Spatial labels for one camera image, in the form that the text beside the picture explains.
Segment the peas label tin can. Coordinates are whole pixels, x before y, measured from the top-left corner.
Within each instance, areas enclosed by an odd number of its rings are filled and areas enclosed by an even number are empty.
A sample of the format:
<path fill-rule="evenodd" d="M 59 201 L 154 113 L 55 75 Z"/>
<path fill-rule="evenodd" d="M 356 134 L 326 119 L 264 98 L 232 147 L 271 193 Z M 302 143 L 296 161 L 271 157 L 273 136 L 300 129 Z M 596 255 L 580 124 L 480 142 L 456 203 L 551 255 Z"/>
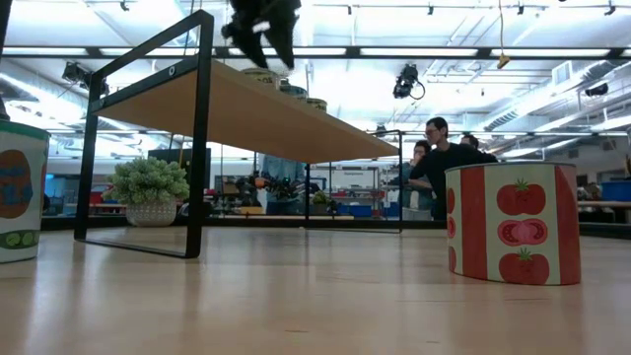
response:
<path fill-rule="evenodd" d="M 280 77 L 277 73 L 265 68 L 247 68 L 242 73 L 263 84 L 272 86 L 278 90 L 280 87 Z"/>

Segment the black rig-mounted device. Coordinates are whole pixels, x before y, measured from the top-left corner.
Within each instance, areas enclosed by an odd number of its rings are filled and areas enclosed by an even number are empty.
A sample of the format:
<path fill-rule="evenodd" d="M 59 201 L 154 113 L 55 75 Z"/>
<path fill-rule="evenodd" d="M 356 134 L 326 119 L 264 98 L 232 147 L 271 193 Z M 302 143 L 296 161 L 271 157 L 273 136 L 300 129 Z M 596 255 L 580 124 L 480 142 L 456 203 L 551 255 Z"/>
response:
<path fill-rule="evenodd" d="M 81 89 L 89 91 L 95 72 L 89 71 L 78 62 L 67 62 L 61 78 L 70 84 L 77 84 Z"/>

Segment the small green potted plant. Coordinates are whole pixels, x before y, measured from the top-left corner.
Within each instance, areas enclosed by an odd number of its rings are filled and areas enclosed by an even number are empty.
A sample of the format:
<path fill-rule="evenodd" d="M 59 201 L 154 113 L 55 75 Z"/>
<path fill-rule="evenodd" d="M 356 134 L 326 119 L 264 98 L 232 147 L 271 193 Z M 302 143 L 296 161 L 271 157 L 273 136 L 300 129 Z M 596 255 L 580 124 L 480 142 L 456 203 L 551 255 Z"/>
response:
<path fill-rule="evenodd" d="M 325 215 L 328 213 L 329 198 L 321 190 L 317 191 L 312 198 L 311 213 L 313 215 Z"/>

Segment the mixed vegetables label tin can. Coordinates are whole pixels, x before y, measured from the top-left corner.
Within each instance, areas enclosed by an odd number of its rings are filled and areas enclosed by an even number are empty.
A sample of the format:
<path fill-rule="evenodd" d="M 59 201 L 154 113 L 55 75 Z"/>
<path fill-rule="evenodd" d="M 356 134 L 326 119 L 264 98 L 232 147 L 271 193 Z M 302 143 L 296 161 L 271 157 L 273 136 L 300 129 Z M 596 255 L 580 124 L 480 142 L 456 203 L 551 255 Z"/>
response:
<path fill-rule="evenodd" d="M 35 258 L 50 134 L 0 120 L 0 263 Z"/>

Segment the green artificial plant in pot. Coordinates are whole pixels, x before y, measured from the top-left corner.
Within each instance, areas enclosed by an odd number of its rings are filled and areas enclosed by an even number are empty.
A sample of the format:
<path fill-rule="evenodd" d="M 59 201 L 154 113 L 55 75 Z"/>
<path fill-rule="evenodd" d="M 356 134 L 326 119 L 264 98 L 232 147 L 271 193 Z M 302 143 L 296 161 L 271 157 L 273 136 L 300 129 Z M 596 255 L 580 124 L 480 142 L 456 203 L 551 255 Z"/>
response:
<path fill-rule="evenodd" d="M 135 227 L 171 225 L 177 204 L 189 196 L 185 170 L 155 157 L 118 164 L 107 181 L 103 199 L 124 205 L 126 219 Z"/>

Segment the black monitor panel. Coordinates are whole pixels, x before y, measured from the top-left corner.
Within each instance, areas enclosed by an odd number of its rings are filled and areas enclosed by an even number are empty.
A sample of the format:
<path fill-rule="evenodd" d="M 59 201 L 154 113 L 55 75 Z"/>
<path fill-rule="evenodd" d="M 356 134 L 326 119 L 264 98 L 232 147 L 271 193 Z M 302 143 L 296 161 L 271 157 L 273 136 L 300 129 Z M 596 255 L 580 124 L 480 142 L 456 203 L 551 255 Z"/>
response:
<path fill-rule="evenodd" d="M 191 149 L 168 149 L 168 150 L 150 150 L 147 155 L 167 163 L 177 163 L 181 169 L 185 170 L 185 179 L 190 182 L 192 150 Z M 205 172 L 203 186 L 208 189 L 211 187 L 211 149 L 207 148 L 205 152 Z"/>

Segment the wooden shelf with black frame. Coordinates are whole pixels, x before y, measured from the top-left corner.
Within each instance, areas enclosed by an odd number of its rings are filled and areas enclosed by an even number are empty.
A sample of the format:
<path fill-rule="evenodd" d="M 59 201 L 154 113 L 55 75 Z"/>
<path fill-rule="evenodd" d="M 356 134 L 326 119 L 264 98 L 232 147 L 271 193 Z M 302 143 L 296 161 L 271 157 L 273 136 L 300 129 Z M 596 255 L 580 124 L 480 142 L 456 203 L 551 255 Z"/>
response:
<path fill-rule="evenodd" d="M 103 80 L 164 43 L 199 30 L 194 55 L 113 94 Z M 300 102 L 212 57 L 214 18 L 198 10 L 115 58 L 91 77 L 74 239 L 88 243 L 89 202 L 99 117 L 192 138 L 189 216 L 182 258 L 200 255 L 205 224 L 206 145 L 226 144 L 253 152 L 317 163 L 399 154 L 385 141 Z"/>

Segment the wooden workbench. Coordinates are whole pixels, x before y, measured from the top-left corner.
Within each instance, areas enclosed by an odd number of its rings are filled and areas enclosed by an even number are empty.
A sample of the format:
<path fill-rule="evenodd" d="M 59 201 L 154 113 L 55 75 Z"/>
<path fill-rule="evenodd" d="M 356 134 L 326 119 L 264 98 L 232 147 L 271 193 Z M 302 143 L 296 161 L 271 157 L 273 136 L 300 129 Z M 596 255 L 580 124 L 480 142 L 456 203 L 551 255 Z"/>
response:
<path fill-rule="evenodd" d="M 578 201 L 579 208 L 609 209 L 614 213 L 614 222 L 619 224 L 631 224 L 631 201 Z"/>

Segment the diced tomatoes label tin can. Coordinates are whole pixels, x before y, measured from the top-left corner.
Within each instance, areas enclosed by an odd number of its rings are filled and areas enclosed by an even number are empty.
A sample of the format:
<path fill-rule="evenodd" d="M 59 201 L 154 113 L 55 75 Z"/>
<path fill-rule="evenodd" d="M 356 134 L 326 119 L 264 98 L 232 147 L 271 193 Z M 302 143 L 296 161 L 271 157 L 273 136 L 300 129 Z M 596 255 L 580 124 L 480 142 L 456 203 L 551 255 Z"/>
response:
<path fill-rule="evenodd" d="M 576 173 L 540 161 L 447 170 L 450 271 L 512 284 L 580 283 Z"/>

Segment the carrots label tin can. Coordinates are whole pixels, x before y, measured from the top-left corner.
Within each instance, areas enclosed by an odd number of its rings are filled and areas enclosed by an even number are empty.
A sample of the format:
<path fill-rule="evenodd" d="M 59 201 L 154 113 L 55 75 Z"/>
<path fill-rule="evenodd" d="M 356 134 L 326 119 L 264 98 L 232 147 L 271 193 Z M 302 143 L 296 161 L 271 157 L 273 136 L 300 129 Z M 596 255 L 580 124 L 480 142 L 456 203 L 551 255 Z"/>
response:
<path fill-rule="evenodd" d="M 309 97 L 306 89 L 294 85 L 281 85 L 279 90 L 299 101 L 305 101 Z"/>

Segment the blue storage bin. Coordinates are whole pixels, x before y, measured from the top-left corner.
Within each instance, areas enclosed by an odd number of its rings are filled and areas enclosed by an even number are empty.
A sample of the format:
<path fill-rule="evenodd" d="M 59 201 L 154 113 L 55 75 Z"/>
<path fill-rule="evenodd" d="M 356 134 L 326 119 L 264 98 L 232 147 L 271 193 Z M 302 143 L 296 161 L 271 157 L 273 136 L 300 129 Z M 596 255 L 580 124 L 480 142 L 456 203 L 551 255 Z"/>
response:
<path fill-rule="evenodd" d="M 355 218 L 371 218 L 373 214 L 371 205 L 350 205 L 350 204 L 339 204 L 337 206 L 337 212 L 340 215 L 350 215 Z"/>
<path fill-rule="evenodd" d="M 631 179 L 603 182 L 601 198 L 604 201 L 631 202 Z"/>

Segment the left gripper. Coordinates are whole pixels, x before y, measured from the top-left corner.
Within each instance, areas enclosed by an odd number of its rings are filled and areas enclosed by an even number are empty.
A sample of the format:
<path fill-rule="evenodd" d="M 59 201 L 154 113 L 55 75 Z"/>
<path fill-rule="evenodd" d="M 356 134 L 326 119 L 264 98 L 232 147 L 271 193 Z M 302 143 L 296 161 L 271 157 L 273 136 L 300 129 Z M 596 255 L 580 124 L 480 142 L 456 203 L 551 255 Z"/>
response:
<path fill-rule="evenodd" d="M 258 68 L 267 69 L 260 33 L 255 33 L 252 27 L 248 28 L 244 24 L 269 22 L 267 40 L 285 66 L 293 70 L 293 35 L 298 20 L 295 13 L 302 7 L 301 0 L 229 0 L 229 3 L 237 20 L 221 28 L 222 37 L 230 38 L 233 45 Z"/>

